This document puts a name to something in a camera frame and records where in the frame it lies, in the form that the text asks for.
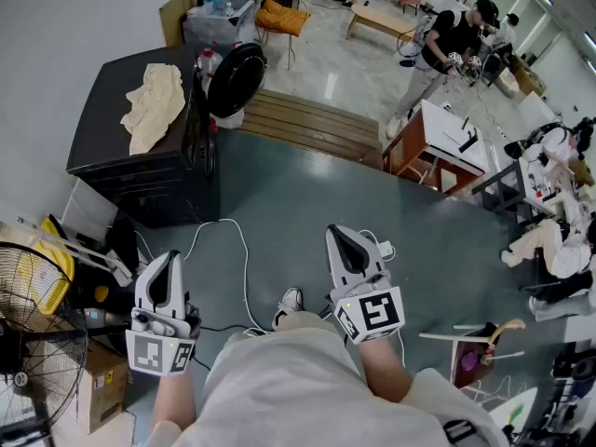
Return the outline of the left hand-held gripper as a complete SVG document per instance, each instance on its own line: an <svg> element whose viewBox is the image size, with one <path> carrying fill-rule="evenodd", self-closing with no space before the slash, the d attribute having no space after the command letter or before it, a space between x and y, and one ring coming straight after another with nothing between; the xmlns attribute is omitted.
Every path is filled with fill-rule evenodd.
<svg viewBox="0 0 596 447"><path fill-rule="evenodd" d="M126 330L129 367L155 376L185 373L195 352L200 317L192 305L186 313L179 251L163 253L144 268L135 283L135 302Z"/></svg>

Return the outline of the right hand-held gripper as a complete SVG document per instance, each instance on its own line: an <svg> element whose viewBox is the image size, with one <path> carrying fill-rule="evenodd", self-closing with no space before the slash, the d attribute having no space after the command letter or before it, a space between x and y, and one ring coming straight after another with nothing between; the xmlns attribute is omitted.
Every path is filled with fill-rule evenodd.
<svg viewBox="0 0 596 447"><path fill-rule="evenodd" d="M358 345L387 337L405 325L399 286L393 286L371 237L342 225L325 232L332 276L333 314L348 339Z"/></svg>

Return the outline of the black round machine door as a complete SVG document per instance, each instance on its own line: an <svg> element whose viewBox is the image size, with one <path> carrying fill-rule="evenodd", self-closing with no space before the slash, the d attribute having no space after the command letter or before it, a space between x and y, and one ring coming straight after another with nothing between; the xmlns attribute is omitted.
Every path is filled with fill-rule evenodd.
<svg viewBox="0 0 596 447"><path fill-rule="evenodd" d="M219 64L207 90L210 112L230 117L243 109L264 83L267 60L260 45L242 44Z"/></svg>

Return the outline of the person's right forearm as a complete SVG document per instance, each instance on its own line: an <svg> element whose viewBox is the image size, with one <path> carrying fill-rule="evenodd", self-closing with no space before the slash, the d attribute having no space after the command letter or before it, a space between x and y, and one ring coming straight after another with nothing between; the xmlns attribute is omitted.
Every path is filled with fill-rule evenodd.
<svg viewBox="0 0 596 447"><path fill-rule="evenodd" d="M361 343L358 350L371 392L389 402L402 402L412 386L413 378L403 367L389 338Z"/></svg>

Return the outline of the person's left forearm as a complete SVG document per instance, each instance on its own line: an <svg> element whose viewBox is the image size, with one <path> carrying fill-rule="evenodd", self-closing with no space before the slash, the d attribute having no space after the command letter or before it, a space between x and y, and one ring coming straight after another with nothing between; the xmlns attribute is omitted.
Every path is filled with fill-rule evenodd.
<svg viewBox="0 0 596 447"><path fill-rule="evenodd" d="M160 378L152 413L152 428L164 421L175 424L181 430L186 430L196 421L196 398L191 368L187 368L180 375Z"/></svg>

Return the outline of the black washing machine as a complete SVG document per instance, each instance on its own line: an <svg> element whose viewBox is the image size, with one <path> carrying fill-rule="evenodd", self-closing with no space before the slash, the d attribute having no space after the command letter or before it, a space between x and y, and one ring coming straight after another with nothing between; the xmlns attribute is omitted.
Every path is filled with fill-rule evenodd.
<svg viewBox="0 0 596 447"><path fill-rule="evenodd" d="M174 64L182 74L185 105L164 137L147 153L131 155L120 120L127 92L150 63ZM106 62L80 116L66 169L148 228L200 224L220 217L217 136L206 99L198 95L196 54L188 46L163 47Z"/></svg>

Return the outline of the white metal stand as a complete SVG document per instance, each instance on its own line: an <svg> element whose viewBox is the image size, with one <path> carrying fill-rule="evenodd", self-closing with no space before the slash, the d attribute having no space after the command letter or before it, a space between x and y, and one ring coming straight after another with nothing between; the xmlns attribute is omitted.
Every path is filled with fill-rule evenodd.
<svg viewBox="0 0 596 447"><path fill-rule="evenodd" d="M133 280L131 271L117 256L111 257L104 255L88 249L79 243L75 243L68 238L52 235L48 231L42 230L36 224L31 223L20 216L17 218L17 223L34 234L33 244L38 241L46 242L52 247L77 258L82 264L108 272L114 276L120 287L127 287Z"/></svg>

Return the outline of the black bag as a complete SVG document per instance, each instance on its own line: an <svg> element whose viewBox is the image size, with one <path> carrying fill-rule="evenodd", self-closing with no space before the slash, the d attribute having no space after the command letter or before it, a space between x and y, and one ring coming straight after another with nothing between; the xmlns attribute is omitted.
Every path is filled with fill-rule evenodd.
<svg viewBox="0 0 596 447"><path fill-rule="evenodd" d="M135 229L130 219L117 219L105 236L106 252L113 251L126 268L135 273L139 267L139 254Z"/></svg>

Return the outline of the person's white right shoe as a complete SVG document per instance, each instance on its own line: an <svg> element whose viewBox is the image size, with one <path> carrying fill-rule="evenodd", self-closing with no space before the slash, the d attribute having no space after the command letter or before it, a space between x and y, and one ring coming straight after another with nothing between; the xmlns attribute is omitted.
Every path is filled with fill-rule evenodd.
<svg viewBox="0 0 596 447"><path fill-rule="evenodd" d="M278 310L273 317L272 327L275 331L280 322L289 314L300 312L303 307L303 293L298 288L288 289L278 303Z"/></svg>

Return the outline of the person's beige shorts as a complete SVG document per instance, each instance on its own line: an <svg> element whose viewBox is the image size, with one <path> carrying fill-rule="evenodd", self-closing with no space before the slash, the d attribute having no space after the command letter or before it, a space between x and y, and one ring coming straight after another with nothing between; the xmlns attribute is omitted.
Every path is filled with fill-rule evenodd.
<svg viewBox="0 0 596 447"><path fill-rule="evenodd" d="M290 357L322 356L340 359L347 355L342 338L334 326L315 314L301 311L283 316L273 332L257 336L232 336L220 358L248 355L288 355Z"/></svg>

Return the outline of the white flat panel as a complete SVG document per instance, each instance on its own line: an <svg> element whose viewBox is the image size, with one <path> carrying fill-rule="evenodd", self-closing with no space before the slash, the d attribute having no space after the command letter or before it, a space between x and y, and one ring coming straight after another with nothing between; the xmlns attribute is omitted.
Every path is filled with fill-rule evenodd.
<svg viewBox="0 0 596 447"><path fill-rule="evenodd" d="M60 221L77 234L103 242L117 212L116 205L76 178Z"/></svg>

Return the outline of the brown cardboard box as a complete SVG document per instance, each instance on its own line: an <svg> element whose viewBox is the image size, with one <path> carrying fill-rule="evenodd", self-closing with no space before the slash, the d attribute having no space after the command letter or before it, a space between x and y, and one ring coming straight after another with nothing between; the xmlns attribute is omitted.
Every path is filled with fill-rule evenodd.
<svg viewBox="0 0 596 447"><path fill-rule="evenodd" d="M78 387L77 424L93 434L123 411L128 360L90 341Z"/></svg>

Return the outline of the large black floor fan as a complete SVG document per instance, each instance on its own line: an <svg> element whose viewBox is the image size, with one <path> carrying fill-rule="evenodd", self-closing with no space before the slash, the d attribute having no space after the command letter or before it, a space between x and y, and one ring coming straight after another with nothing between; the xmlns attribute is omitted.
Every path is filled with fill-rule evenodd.
<svg viewBox="0 0 596 447"><path fill-rule="evenodd" d="M0 242L0 447L53 444L88 351L83 314L62 300L71 280L48 257Z"/></svg>

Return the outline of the red-brown table white top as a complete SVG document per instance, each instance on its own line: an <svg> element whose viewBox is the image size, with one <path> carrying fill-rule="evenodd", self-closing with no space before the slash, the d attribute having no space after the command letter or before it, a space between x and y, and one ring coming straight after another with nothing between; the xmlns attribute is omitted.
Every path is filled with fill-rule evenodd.
<svg viewBox="0 0 596 447"><path fill-rule="evenodd" d="M464 154L458 147L476 128L479 140ZM383 170L453 196L490 171L481 130L467 117L427 100L383 152Z"/></svg>

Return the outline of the person's white shirt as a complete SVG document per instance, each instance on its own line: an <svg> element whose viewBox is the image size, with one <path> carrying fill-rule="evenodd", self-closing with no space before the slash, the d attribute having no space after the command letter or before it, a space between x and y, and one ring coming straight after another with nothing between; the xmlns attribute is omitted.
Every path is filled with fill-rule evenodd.
<svg viewBox="0 0 596 447"><path fill-rule="evenodd" d="M508 447L492 417L434 369L400 403L376 397L340 359L220 354L186 430L164 421L143 447L453 447L442 426L468 420L475 447Z"/></svg>

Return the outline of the wooden slatted pallet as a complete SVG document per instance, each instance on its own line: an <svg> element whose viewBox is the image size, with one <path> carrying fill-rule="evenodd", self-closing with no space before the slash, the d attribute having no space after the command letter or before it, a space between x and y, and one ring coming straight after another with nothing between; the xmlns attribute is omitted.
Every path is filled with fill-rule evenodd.
<svg viewBox="0 0 596 447"><path fill-rule="evenodd" d="M383 165L377 122L269 89L257 92L245 106L241 129L369 168Z"/></svg>

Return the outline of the small red-brown side table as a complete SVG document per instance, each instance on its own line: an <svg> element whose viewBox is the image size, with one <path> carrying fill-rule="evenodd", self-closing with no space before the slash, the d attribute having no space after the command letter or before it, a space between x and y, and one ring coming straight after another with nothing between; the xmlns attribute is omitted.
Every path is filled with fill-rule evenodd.
<svg viewBox="0 0 596 447"><path fill-rule="evenodd" d="M472 387L492 373L498 360L518 358L525 354L524 351L504 355L497 353L497 346L501 336L506 332L520 330L506 330L499 336L495 346L487 344L488 338L498 325L492 322L481 325L454 325L455 333L421 332L419 337L452 344L450 380L458 389L464 389Z"/></svg>

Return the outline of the beige curved object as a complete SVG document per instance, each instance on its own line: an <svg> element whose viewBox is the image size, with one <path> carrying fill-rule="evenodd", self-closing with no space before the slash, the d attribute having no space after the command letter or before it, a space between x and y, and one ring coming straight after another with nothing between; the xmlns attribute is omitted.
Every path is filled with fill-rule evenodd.
<svg viewBox="0 0 596 447"><path fill-rule="evenodd" d="M519 318L509 319L504 321L503 323L499 324L495 329L492 335L488 338L487 344L489 346L495 346L498 342L499 336L506 330L524 330L526 328L526 324Z"/></svg>

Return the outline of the black tool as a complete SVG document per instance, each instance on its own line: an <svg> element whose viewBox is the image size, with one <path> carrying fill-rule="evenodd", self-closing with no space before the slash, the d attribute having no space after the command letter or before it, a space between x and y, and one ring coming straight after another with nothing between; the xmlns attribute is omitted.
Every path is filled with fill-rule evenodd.
<svg viewBox="0 0 596 447"><path fill-rule="evenodd" d="M471 133L470 131L467 133L468 139L458 147L458 151L460 154L464 154L471 146L473 146L478 140L479 135L476 128L473 128L474 132Z"/></svg>

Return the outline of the dark grey table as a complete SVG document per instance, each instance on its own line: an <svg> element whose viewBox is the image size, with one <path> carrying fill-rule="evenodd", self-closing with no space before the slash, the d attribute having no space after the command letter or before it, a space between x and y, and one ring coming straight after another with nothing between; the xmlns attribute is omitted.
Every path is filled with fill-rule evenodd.
<svg viewBox="0 0 596 447"><path fill-rule="evenodd" d="M518 159L472 190L481 206L522 227L544 219L573 224L586 214L572 188L567 169L546 174L537 163Z"/></svg>

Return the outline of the cream crumpled cloth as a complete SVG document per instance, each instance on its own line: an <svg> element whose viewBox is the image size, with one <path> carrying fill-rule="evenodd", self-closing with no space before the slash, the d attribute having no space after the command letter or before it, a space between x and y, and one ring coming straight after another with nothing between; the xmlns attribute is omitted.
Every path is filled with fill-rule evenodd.
<svg viewBox="0 0 596 447"><path fill-rule="evenodd" d="M131 107L120 124L130 134L129 154L148 153L167 133L185 106L183 80L176 65L149 63L142 85L126 94Z"/></svg>

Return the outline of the low wooden table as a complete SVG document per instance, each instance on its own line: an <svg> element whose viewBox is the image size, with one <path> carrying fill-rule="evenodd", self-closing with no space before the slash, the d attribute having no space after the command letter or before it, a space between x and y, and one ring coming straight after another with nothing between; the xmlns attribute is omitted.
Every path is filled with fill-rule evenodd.
<svg viewBox="0 0 596 447"><path fill-rule="evenodd" d="M346 31L346 39L351 37L358 24L372 28L383 34L390 35L404 42L409 42L413 39L414 28L410 28L403 20L364 5L354 5L350 9L353 17Z"/></svg>

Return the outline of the clear plastic storage box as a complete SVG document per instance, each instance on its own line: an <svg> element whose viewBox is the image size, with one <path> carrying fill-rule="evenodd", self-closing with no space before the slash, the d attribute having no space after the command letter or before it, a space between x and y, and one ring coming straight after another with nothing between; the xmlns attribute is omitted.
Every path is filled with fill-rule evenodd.
<svg viewBox="0 0 596 447"><path fill-rule="evenodd" d="M196 51L217 45L217 51L226 56L242 44L253 43L255 30L255 2L253 0L225 0L232 3L234 16L207 14L205 5L186 12L183 21L183 39Z"/></svg>

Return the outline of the brown cardboard sheet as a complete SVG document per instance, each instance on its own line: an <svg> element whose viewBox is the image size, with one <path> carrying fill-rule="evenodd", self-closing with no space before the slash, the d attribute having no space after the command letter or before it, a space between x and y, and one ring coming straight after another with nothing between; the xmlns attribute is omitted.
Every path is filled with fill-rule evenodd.
<svg viewBox="0 0 596 447"><path fill-rule="evenodd" d="M175 47L183 43L182 23L186 12L195 6L196 0L169 0L159 8L159 18L167 47Z"/></svg>

